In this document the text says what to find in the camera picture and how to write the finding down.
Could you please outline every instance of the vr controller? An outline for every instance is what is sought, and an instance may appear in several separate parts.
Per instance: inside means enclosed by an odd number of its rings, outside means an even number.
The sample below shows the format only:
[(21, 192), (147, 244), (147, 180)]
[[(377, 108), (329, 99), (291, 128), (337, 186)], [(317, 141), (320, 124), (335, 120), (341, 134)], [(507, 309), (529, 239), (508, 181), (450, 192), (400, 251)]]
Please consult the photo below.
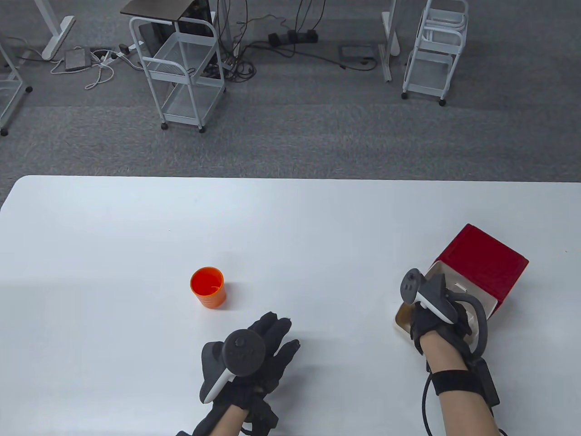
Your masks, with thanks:
[(247, 377), (262, 366), (266, 348), (256, 332), (246, 328), (232, 332), (224, 342), (208, 342), (202, 348), (204, 383), (200, 401), (214, 401), (226, 383)]

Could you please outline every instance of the black wristband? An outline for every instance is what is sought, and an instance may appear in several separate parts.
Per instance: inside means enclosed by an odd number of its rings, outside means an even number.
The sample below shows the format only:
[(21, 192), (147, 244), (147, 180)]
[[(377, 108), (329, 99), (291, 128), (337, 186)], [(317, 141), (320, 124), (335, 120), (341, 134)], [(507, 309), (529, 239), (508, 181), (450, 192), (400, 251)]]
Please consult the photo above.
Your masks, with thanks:
[(466, 370), (440, 371), (432, 374), (436, 395), (449, 391), (474, 392), (484, 398), (482, 384), (478, 376)]

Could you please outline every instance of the white metal cart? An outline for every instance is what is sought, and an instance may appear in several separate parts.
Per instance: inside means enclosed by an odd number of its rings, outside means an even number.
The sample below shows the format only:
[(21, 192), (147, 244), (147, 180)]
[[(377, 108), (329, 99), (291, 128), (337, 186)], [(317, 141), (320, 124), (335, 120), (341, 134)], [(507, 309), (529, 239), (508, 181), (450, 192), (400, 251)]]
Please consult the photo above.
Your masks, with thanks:
[[(142, 38), (138, 25), (143, 22), (175, 27), (175, 33), (157, 53), (153, 54), (153, 57), (144, 56), (139, 44)], [(213, 36), (183, 33), (180, 31), (179, 22), (202, 24), (211, 30)], [(133, 17), (130, 21), (130, 30), (153, 100), (162, 119), (162, 129), (166, 130), (167, 122), (171, 121), (197, 126), (199, 132), (204, 133), (212, 111), (222, 94), (226, 92), (218, 34), (214, 26), (207, 21), (187, 17), (182, 17), (176, 22)], [(206, 67), (212, 60), (217, 63), (219, 78), (207, 77)], [(175, 85), (163, 104), (160, 104), (153, 80)]]
[(6, 125), (22, 99), (25, 92), (32, 92), (31, 86), (27, 87), (14, 65), (12, 56), (6, 41), (0, 34), (0, 135), (8, 136)]
[(428, 0), (418, 26), (415, 45), (407, 61), (401, 98), (408, 91), (440, 97), (440, 106), (446, 105), (450, 82), (466, 45), (468, 31), (468, 3), (462, 3), (462, 12), (431, 8)]

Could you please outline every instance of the orange cup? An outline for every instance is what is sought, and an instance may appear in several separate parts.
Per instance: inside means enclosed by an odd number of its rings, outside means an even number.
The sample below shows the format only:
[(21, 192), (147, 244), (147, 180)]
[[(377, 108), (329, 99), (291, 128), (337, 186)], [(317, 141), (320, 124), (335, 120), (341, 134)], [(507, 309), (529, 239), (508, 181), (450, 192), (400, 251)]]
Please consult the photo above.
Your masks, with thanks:
[(217, 309), (226, 301), (224, 276), (218, 268), (211, 266), (200, 268), (193, 274), (189, 287), (208, 309)]

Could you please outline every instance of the power strip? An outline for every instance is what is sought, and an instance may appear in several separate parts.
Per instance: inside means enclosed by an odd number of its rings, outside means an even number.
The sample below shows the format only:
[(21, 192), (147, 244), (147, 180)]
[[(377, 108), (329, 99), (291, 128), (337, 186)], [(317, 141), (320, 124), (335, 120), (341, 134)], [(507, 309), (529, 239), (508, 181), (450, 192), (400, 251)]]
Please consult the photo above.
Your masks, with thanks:
[[(145, 43), (143, 41), (139, 42), (139, 47), (144, 48), (145, 47)], [(128, 46), (123, 46), (123, 50), (121, 50), (121, 45), (119, 47), (119, 51), (115, 52), (115, 53), (111, 53), (111, 56), (109, 56), (105, 62), (103, 62), (103, 65), (111, 65), (113, 62), (116, 62), (119, 58), (129, 58), (130, 56), (132, 56), (133, 54), (135, 54), (135, 52), (137, 51), (137, 47), (135, 46), (135, 44), (131, 44), (129, 47)]]

